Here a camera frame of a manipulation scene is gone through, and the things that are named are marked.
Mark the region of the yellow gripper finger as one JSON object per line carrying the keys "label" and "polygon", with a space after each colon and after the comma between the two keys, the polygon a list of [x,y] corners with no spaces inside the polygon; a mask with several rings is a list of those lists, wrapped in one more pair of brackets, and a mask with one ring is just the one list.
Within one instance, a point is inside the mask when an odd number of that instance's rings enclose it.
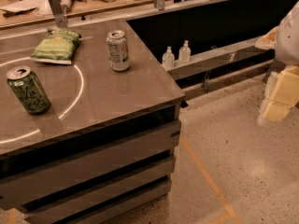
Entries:
{"label": "yellow gripper finger", "polygon": [[261,36],[256,42],[257,49],[269,50],[275,48],[278,27],[271,29],[266,35]]}
{"label": "yellow gripper finger", "polygon": [[267,80],[258,123],[283,121],[299,103],[299,67],[287,65],[280,73],[272,72]]}

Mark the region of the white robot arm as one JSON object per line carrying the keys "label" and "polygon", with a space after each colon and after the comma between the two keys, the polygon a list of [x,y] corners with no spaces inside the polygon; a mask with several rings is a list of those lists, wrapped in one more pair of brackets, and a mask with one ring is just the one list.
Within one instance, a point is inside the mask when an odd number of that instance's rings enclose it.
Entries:
{"label": "white robot arm", "polygon": [[260,125],[278,123],[299,103],[299,2],[255,47],[273,49],[275,59],[286,65],[281,72],[270,73],[258,117]]}

